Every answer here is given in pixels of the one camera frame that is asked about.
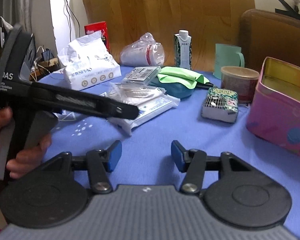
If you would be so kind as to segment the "person's left hand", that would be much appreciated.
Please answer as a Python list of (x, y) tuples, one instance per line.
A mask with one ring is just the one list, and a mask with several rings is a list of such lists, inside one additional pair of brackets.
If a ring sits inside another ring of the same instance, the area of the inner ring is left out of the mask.
[(19, 135), (16, 136), (15, 145), (12, 145), (16, 131), (17, 124), (11, 108), (0, 108), (0, 180), (5, 179), (5, 174), (8, 178), (19, 179), (37, 168), (52, 144), (50, 132), (43, 134), (41, 131), (35, 131), (39, 138), (33, 146), (22, 146), (23, 141)]

